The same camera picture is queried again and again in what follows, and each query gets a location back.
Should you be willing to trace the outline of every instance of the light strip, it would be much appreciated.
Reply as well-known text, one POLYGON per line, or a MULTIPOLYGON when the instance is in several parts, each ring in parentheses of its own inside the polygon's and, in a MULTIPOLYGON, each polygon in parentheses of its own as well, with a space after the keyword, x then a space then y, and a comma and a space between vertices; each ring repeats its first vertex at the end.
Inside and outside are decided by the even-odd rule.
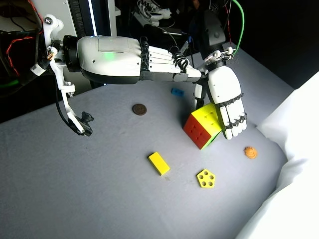
POLYGON ((89 2, 89 9, 90 9, 90 14, 91 14, 91 21, 92 21, 92 25, 93 25, 93 32, 94 35, 97 36, 97 32, 96 32, 96 26, 95 26, 95 19, 94 19, 94 13, 93 13, 93 8, 92 8, 92 0, 88 0, 89 2))

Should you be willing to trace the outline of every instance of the small orange toy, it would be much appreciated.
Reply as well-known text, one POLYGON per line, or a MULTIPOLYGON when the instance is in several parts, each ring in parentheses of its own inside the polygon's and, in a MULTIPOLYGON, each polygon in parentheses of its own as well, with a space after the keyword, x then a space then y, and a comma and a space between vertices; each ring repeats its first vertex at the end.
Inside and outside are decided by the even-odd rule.
POLYGON ((246 147, 245 148, 245 155, 249 157, 250 159, 254 159, 258 156, 258 152, 253 147, 246 147))

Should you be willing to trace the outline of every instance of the brown round object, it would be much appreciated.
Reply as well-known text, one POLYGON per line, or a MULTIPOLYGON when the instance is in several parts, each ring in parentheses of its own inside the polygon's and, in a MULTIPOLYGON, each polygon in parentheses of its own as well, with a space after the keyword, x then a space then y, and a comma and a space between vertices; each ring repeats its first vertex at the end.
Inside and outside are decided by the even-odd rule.
POLYGON ((245 148, 245 155, 249 157, 250 159, 254 159, 258 156, 258 152, 253 147, 246 147, 245 148))
POLYGON ((138 116, 143 116, 146 114, 148 110, 146 109, 145 105, 136 104, 133 105, 133 112, 138 116))

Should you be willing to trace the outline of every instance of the red cube face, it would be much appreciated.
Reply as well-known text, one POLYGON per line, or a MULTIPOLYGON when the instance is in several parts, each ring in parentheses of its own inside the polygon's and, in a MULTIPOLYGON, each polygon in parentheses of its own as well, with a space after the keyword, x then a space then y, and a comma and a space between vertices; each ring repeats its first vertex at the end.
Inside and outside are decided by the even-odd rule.
POLYGON ((201 126, 193 115, 189 116, 184 126, 184 131, 199 149, 202 149, 211 138, 211 135, 201 126))

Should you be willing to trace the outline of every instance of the coin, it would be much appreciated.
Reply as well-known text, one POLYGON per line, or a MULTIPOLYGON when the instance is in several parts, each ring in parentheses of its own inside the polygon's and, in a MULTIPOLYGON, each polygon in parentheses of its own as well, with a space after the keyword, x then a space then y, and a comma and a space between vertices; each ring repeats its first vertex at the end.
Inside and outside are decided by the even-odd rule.
POLYGON ((146 114, 146 107, 145 105, 142 105, 142 104, 136 104, 136 105, 133 105, 133 112, 138 115, 138 116, 143 116, 146 114))

